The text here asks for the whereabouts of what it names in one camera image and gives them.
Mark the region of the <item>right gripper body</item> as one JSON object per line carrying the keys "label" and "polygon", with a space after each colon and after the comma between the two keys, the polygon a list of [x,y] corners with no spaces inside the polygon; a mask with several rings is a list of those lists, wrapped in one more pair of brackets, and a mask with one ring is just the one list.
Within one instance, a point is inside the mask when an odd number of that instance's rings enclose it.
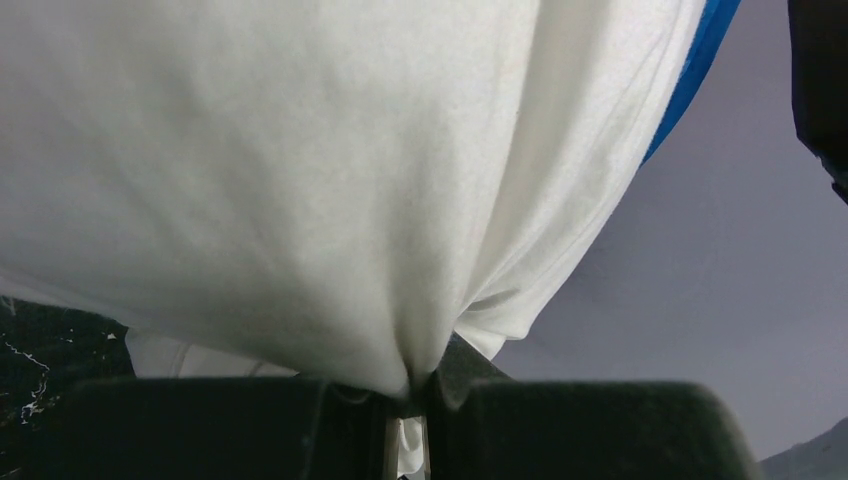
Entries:
{"label": "right gripper body", "polygon": [[789,0],[796,135],[847,199],[847,3]]}

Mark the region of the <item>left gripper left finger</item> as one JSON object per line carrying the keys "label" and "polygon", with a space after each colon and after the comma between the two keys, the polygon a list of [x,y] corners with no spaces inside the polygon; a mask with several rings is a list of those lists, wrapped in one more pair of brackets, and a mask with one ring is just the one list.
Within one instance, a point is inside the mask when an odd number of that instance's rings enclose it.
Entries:
{"label": "left gripper left finger", "polygon": [[377,395],[292,378],[74,387],[23,453],[23,479],[393,479]]}

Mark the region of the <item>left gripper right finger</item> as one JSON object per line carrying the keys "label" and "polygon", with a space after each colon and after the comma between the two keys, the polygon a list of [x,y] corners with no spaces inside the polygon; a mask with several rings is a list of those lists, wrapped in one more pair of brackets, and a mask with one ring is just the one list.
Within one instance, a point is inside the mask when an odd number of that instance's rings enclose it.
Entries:
{"label": "left gripper right finger", "polygon": [[431,479],[757,479],[707,388],[673,381],[519,381],[460,337],[423,392]]}

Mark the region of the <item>white pillow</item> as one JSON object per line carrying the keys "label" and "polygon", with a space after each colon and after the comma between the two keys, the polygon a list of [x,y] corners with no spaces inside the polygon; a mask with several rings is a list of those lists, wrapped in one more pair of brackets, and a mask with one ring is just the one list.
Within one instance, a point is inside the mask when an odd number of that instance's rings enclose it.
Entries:
{"label": "white pillow", "polygon": [[1,293],[148,377],[403,398],[524,338],[652,142],[702,1],[5,1]]}

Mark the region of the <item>yellow and blue pillowcase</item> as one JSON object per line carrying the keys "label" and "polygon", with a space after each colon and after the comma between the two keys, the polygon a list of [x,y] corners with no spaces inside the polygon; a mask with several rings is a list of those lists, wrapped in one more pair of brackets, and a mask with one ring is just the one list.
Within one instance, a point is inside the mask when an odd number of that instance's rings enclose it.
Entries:
{"label": "yellow and blue pillowcase", "polygon": [[678,124],[705,80],[740,0],[707,0],[662,121],[642,159],[647,163]]}

